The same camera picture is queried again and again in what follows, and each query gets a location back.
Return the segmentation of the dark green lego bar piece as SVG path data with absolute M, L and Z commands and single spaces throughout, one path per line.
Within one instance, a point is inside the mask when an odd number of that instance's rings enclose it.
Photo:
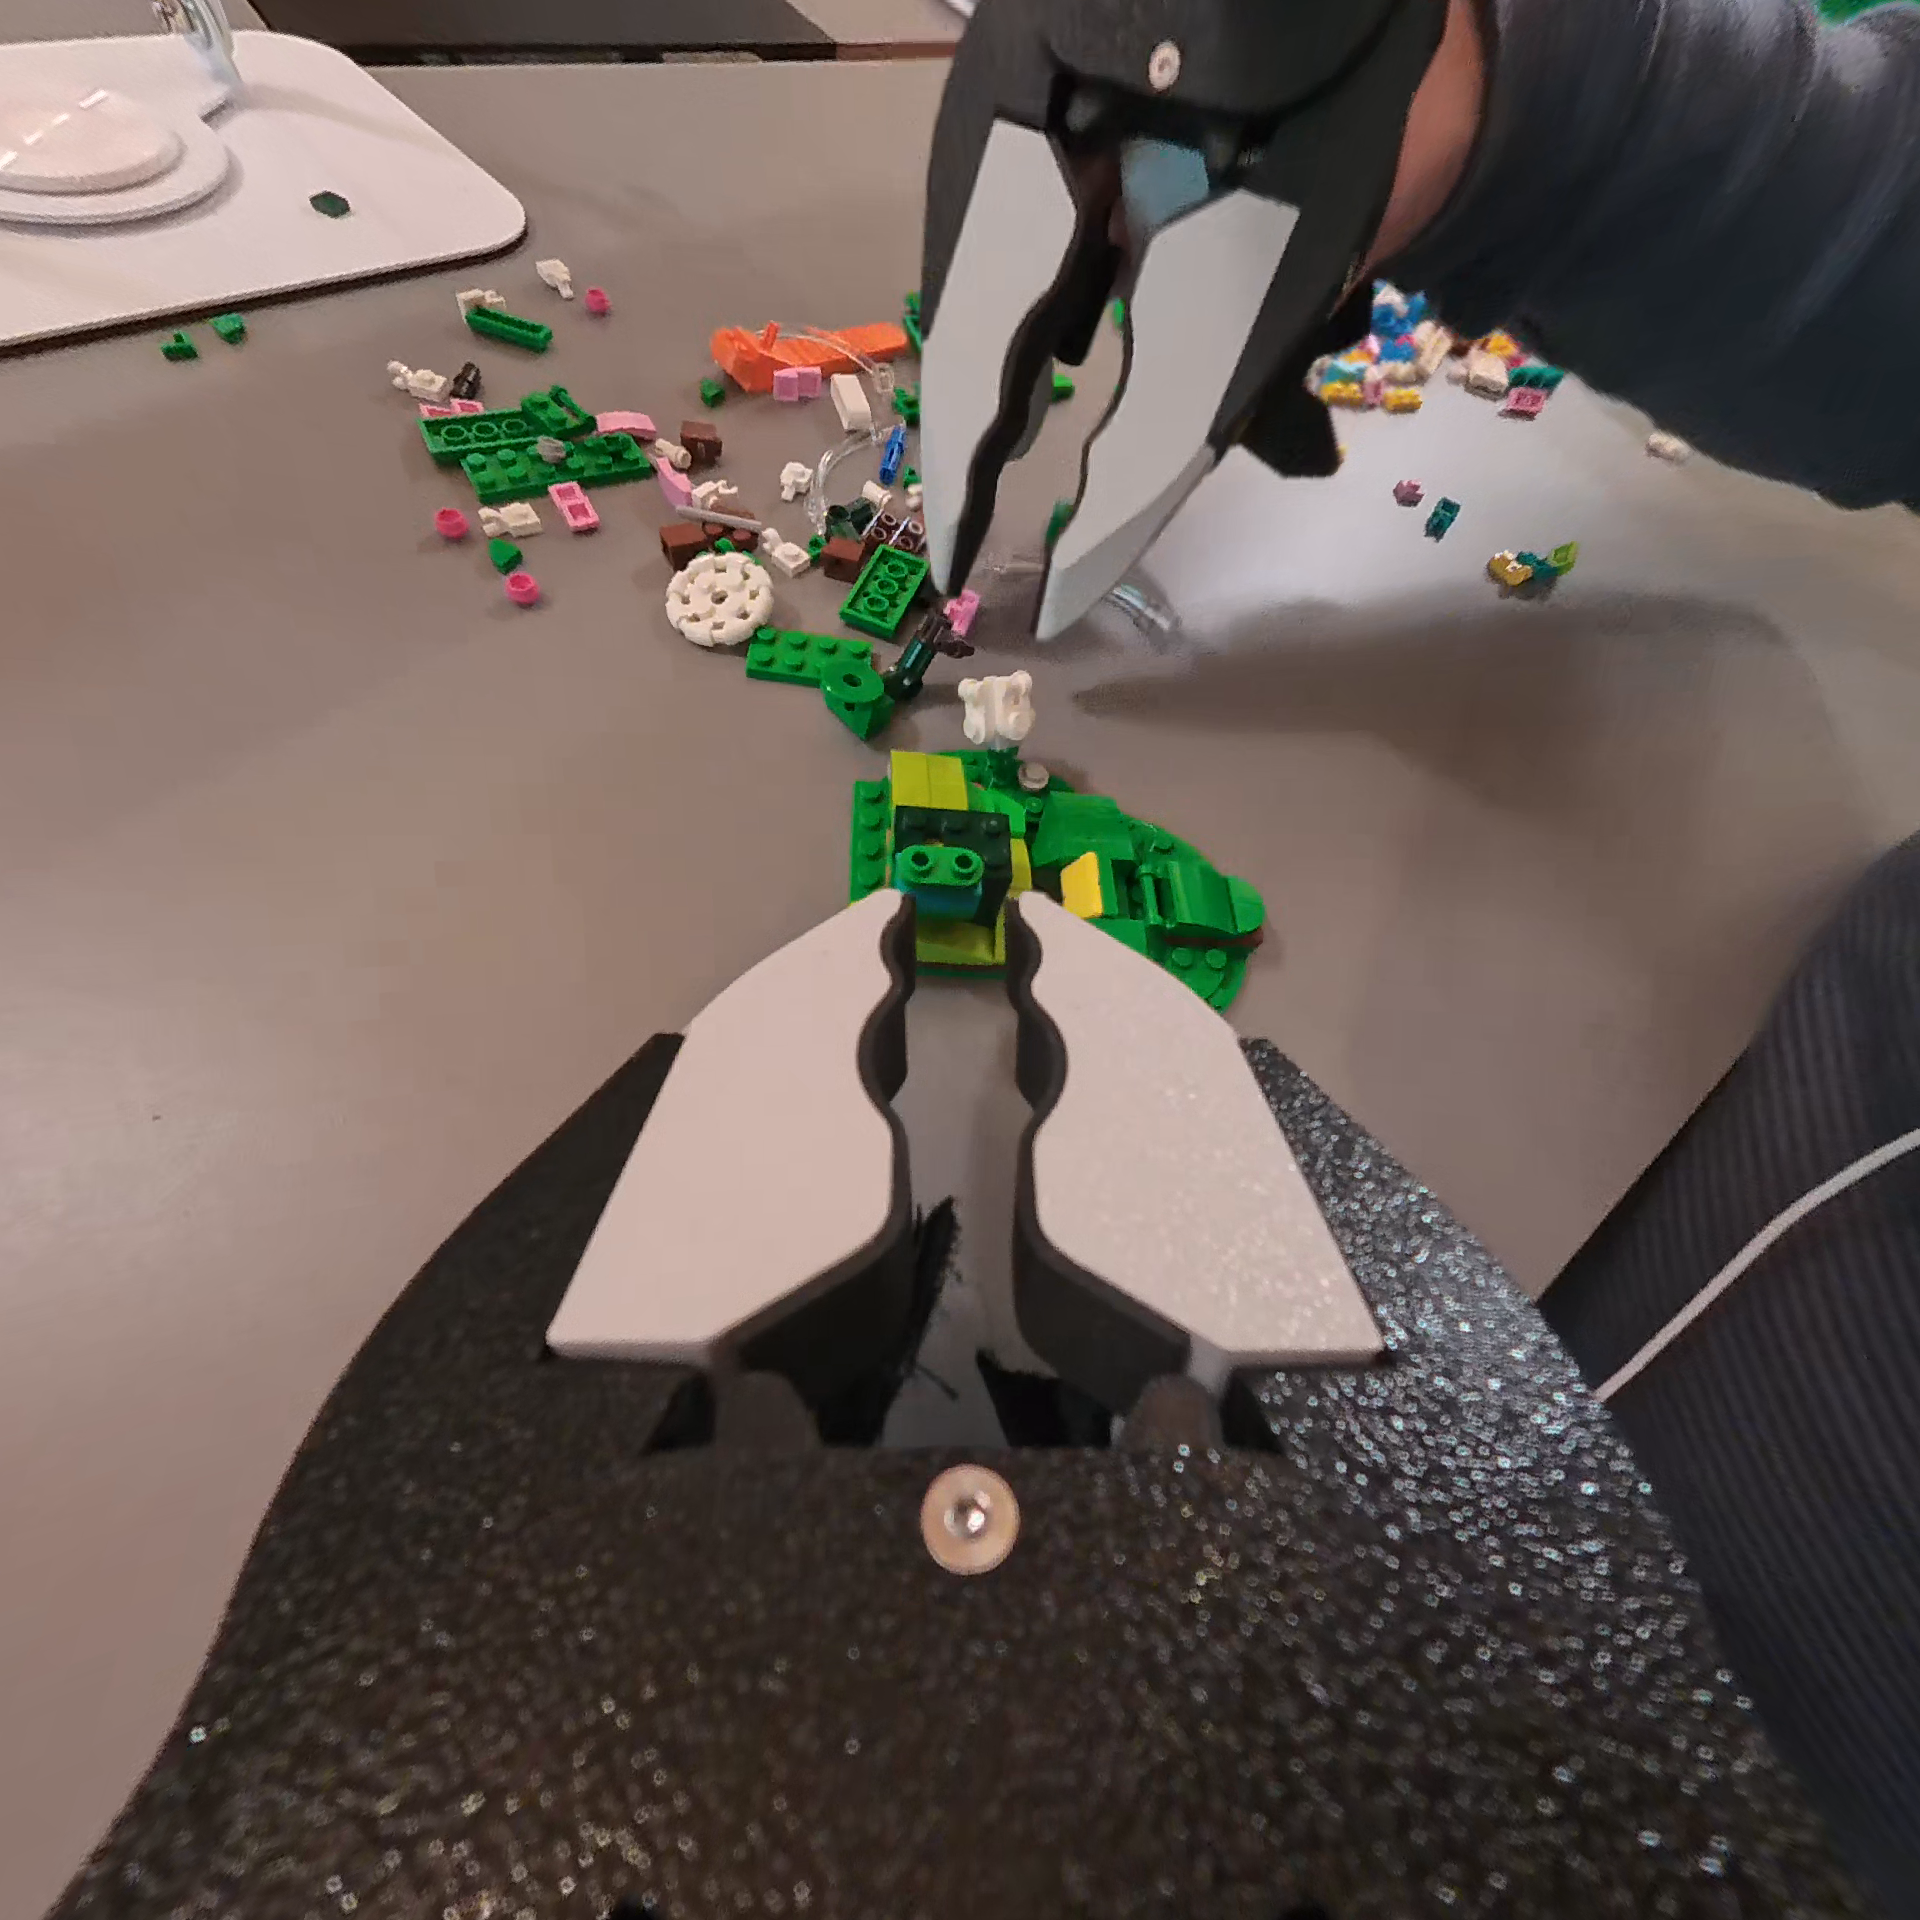
M 899 706 L 915 703 L 933 659 L 966 659 L 973 655 L 971 638 L 958 634 L 942 611 L 932 611 L 900 647 L 900 658 L 882 672 L 882 688 Z

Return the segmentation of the orange brick separator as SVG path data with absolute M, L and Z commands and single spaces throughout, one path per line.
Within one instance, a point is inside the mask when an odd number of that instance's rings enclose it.
M 852 328 L 719 328 L 710 355 L 749 395 L 772 395 L 779 373 L 817 370 L 823 380 L 888 366 L 915 353 L 900 323 Z

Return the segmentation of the pile of green pink lego pieces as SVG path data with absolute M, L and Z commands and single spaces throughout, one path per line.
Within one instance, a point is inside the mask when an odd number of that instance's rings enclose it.
M 900 359 L 921 355 L 917 290 L 900 298 L 899 323 L 917 346 Z M 387 363 L 387 384 L 417 405 L 430 465 L 473 493 L 468 511 L 435 513 L 436 540 L 482 540 L 513 604 L 534 609 L 541 599 L 522 545 L 546 522 L 583 540 L 601 530 L 599 493 L 657 483 L 665 502 L 659 549 L 670 582 L 710 549 L 749 553 L 774 582 L 772 626 L 711 655 L 743 658 L 751 681 L 817 685 L 850 731 L 872 740 L 903 710 L 886 695 L 882 672 L 949 599 L 933 590 L 925 557 L 925 482 L 910 465 L 921 399 L 900 384 L 900 359 L 827 380 L 817 370 L 793 370 L 776 377 L 772 395 L 757 395 L 779 408 L 828 399 L 838 433 L 814 461 L 779 466 L 779 507 L 806 521 L 791 534 L 743 507 L 722 472 L 726 438 L 711 416 L 731 395 L 755 395 L 728 384 L 715 363 L 700 384 L 705 416 L 682 417 L 675 434 L 663 434 L 641 408 L 590 411 L 563 384 L 516 405 L 488 405 L 473 363 L 455 377 Z M 896 421 L 909 429 L 903 466 L 899 483 L 882 491 L 879 453 Z

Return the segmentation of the pile of pastel lego pieces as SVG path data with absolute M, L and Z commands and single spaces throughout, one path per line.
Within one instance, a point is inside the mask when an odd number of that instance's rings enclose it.
M 1364 335 L 1315 355 L 1304 377 L 1304 393 L 1319 403 L 1340 425 L 1341 416 L 1418 417 L 1433 384 L 1449 384 L 1462 395 L 1495 408 L 1503 421 L 1537 421 L 1549 399 L 1567 385 L 1567 370 L 1537 355 L 1512 329 L 1455 335 L 1440 323 L 1427 294 L 1408 294 L 1391 280 L 1371 284 Z M 1650 429 L 1643 445 L 1650 461 L 1685 465 L 1692 445 L 1668 429 Z M 1418 478 L 1399 478 L 1391 500 L 1401 513 L 1421 518 L 1421 536 L 1444 541 L 1461 522 L 1462 502 L 1433 493 Z M 1577 541 L 1552 549 L 1500 549 L 1481 576 L 1505 599 L 1545 599 L 1577 567 Z

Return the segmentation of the person's torso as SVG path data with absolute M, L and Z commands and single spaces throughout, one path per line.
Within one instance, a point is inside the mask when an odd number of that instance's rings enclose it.
M 1597 1388 L 1798 1191 L 1916 1126 L 1916 836 L 1541 1297 Z M 1916 1918 L 1916 1153 L 1817 1213 L 1609 1406 L 1766 1737 Z

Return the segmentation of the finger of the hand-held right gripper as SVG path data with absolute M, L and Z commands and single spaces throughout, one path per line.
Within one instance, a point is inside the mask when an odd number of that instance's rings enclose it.
M 942 594 L 966 587 L 1052 359 L 1104 290 L 1107 210 L 1044 131 L 997 120 L 925 329 L 925 540 Z
M 1092 614 L 1217 465 L 1222 408 L 1295 221 L 1289 203 L 1222 193 L 1150 236 L 1126 304 L 1126 370 L 1052 545 L 1039 641 Z

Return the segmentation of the green lego model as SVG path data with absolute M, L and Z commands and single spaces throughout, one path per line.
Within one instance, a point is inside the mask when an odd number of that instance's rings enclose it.
M 1019 903 L 1055 903 L 1229 1012 L 1264 945 L 1260 893 L 1180 832 L 1022 755 L 1030 672 L 963 681 L 948 755 L 896 749 L 852 789 L 850 903 L 899 893 L 917 966 L 998 977 Z

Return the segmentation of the person's right forearm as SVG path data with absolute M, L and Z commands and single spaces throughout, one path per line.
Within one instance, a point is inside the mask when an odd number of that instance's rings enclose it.
M 1916 9 L 1480 5 L 1489 90 L 1445 213 L 1383 268 L 1514 328 L 1702 453 L 1916 511 Z

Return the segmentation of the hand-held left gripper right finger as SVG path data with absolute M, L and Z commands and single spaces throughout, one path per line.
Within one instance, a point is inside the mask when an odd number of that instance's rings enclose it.
M 1377 1323 L 1235 1028 L 1030 893 L 1017 1319 L 1049 1365 L 1375 1365 Z

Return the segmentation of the white drawstring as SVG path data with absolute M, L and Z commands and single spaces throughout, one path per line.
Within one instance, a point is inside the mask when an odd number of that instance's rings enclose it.
M 1807 1226 L 1827 1202 L 1840 1200 L 1844 1191 L 1859 1190 L 1862 1184 L 1896 1166 L 1911 1153 L 1916 1153 L 1916 1126 L 1856 1158 L 1852 1162 L 1844 1162 L 1832 1177 L 1826 1177 L 1818 1187 L 1798 1191 L 1736 1253 L 1732 1253 L 1723 1262 L 1723 1266 L 1685 1307 L 1678 1307 L 1657 1332 L 1650 1332 L 1594 1388 L 1597 1406 L 1612 1406 L 1612 1397 L 1618 1390 L 1627 1390 L 1631 1381 L 1640 1381 L 1650 1365 L 1657 1365 L 1671 1347 L 1678 1347 L 1781 1242 L 1786 1242 L 1791 1230 L 1798 1230 L 1798 1226 Z

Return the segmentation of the white desk stand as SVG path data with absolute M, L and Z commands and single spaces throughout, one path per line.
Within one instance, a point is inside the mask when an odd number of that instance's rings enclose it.
M 3 349 L 245 315 L 513 251 L 526 210 L 320 43 L 165 5 L 3 46 Z M 310 196 L 336 191 L 330 221 Z

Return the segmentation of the person's right hand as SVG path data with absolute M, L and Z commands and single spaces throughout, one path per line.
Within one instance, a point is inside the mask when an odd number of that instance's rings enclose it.
M 1395 187 L 1364 274 L 1381 279 L 1445 213 L 1480 144 L 1485 72 L 1481 6 L 1449 5 L 1403 120 Z

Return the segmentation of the white round lego plate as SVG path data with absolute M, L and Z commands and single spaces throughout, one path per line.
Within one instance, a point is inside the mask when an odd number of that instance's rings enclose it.
M 749 644 L 774 620 L 772 572 L 749 553 L 700 553 L 674 576 L 663 614 L 679 638 L 701 649 Z

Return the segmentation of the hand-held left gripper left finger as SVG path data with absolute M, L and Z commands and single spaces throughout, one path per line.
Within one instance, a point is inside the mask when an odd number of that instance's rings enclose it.
M 563 1359 L 872 1372 L 910 1319 L 903 1003 L 915 903 L 882 888 L 728 982 L 547 1323 Z

